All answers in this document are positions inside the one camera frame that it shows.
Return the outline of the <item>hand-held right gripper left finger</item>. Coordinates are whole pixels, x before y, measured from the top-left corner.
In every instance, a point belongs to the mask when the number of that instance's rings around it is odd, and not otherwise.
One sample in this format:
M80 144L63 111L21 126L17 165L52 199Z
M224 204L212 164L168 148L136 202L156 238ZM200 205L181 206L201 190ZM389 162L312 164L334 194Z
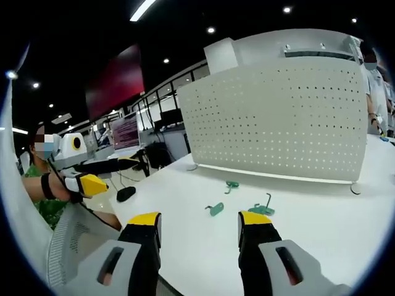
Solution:
M160 223L159 212L132 218L117 240L108 240L78 265L73 294L155 295Z

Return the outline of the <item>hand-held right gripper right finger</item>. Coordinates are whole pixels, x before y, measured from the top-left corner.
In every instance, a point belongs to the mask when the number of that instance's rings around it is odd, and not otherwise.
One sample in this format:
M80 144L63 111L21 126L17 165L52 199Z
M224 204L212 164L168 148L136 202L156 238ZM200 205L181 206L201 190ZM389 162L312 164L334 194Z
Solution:
M264 215L238 213L239 258L244 295L349 295L351 288L322 274L311 254L283 240Z

